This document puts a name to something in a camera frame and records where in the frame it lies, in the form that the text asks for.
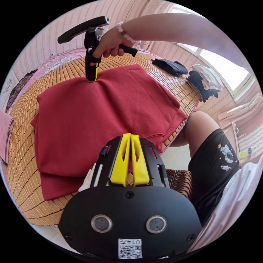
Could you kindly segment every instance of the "pearl bracelet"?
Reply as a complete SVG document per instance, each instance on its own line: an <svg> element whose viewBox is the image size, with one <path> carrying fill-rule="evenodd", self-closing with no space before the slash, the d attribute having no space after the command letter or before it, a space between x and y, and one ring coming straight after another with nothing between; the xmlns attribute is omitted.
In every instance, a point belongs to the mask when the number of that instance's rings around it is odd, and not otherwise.
<svg viewBox="0 0 263 263"><path fill-rule="evenodd" d="M125 31L124 31L124 29L123 29L123 27L122 27L122 24L123 24L124 22L119 22L118 24L117 24L117 28L118 28L118 31L127 39L127 40L129 40L129 41L131 41L132 43L135 43L136 41L135 40L133 40Z"/></svg>

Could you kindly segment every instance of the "black shorts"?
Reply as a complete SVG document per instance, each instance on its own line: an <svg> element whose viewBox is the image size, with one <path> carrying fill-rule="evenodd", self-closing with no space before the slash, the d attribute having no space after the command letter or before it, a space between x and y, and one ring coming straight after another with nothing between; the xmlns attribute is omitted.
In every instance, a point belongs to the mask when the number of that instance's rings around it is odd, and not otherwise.
<svg viewBox="0 0 263 263"><path fill-rule="evenodd" d="M212 132L191 159L194 205L202 226L219 203L231 177L240 169L239 161L229 140L221 129Z"/></svg>

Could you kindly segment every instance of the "astronaut print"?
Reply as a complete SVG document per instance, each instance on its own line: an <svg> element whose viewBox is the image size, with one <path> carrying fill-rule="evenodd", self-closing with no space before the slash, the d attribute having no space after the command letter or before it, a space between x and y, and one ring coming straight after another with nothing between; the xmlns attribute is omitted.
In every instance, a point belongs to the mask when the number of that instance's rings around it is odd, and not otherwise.
<svg viewBox="0 0 263 263"><path fill-rule="evenodd" d="M224 146L219 144L218 149L220 149L220 152L224 155L223 158L226 161L226 165L221 165L221 169L225 170L225 171L231 170L232 167L227 165L227 164L231 164L234 161L234 155L232 153L233 149L230 149L227 144L225 144Z"/></svg>

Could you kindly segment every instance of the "cable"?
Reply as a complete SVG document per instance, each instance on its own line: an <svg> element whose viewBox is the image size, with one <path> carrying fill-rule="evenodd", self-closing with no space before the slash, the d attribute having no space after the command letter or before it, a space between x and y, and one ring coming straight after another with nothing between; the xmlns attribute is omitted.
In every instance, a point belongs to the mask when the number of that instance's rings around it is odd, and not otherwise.
<svg viewBox="0 0 263 263"><path fill-rule="evenodd" d="M148 47L145 49L145 51L148 50L148 48L149 48L149 43L148 43L148 42L146 42L146 43L147 43Z"/></svg>
<svg viewBox="0 0 263 263"><path fill-rule="evenodd" d="M129 12L130 12L131 9L132 9L132 6L131 6L130 10L129 10L128 13L127 13L127 16L126 16L126 18L125 18L125 22L126 22L126 20L127 20L127 17L128 17Z"/></svg>

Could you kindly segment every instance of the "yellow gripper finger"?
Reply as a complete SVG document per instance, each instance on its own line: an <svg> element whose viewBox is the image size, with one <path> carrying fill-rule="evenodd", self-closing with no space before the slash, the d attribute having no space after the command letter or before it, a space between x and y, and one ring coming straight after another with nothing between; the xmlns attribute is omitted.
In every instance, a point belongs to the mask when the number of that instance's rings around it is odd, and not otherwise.
<svg viewBox="0 0 263 263"><path fill-rule="evenodd" d="M123 134L110 177L110 181L112 184L123 185L126 187L130 155L130 142L131 134Z"/></svg>
<svg viewBox="0 0 263 263"><path fill-rule="evenodd" d="M142 151L141 142L138 135L131 135L131 156L133 170L134 187L138 185L148 185L150 177Z"/></svg>

